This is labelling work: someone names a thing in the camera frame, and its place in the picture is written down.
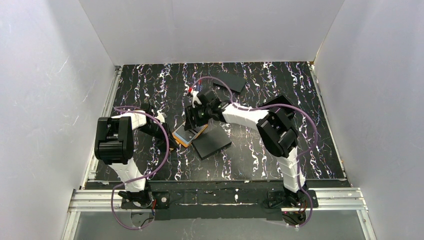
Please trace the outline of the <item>orange leather card holder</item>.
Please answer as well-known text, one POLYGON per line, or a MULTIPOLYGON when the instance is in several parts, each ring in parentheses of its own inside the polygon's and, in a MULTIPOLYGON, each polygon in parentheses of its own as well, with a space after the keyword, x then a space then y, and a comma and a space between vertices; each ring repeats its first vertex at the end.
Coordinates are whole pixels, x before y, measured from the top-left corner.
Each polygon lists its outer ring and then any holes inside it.
POLYGON ((185 148, 188 148, 193 140, 195 140, 202 132, 204 132, 208 124, 205 124, 203 126, 191 129, 191 130, 185 130, 185 121, 172 133, 173 138, 176 140, 177 143, 182 145, 185 148))

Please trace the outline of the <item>black plastic box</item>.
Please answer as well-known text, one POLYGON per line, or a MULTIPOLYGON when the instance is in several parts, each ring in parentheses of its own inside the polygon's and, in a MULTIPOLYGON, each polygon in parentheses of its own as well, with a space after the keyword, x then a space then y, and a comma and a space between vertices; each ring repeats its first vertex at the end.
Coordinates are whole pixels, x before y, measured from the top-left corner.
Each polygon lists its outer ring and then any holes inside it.
POLYGON ((287 105, 287 106, 293 106, 292 102, 284 95, 278 95, 275 98, 271 99, 271 100, 267 100, 265 103, 259 105, 259 107, 265 107, 265 106, 273 106, 273 105, 277 105, 280 108, 284 109, 284 113, 285 115, 288 117, 288 119, 291 122, 294 122, 294 117, 295 117, 295 110, 286 106, 281 106, 281 105, 287 105))

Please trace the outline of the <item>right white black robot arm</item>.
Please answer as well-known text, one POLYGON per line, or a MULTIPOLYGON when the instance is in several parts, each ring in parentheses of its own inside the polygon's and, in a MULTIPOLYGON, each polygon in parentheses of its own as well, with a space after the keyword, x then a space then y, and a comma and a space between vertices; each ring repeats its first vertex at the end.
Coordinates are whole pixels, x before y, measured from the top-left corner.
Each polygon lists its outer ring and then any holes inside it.
POLYGON ((203 126, 211 119, 256 130, 266 150, 277 158, 285 190, 296 194, 306 191, 306 179, 298 160, 299 133, 292 121, 296 107, 283 103, 242 106, 221 100, 210 89, 189 88, 188 96, 191 104, 184 109, 186 131, 203 126))

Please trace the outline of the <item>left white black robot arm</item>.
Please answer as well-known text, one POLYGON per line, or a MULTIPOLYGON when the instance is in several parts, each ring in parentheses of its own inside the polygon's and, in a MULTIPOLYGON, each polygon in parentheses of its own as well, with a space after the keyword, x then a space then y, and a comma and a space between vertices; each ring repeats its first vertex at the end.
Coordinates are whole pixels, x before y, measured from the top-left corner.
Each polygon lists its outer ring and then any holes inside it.
POLYGON ((151 104, 121 106, 119 109, 123 110, 122 114, 97 120, 94 155, 118 174, 127 193, 140 193, 146 189, 145 178, 128 183, 142 176, 133 158, 133 131, 154 137, 159 147, 165 147, 168 141, 169 148, 175 149, 178 143, 165 121, 166 115, 154 110, 151 104))

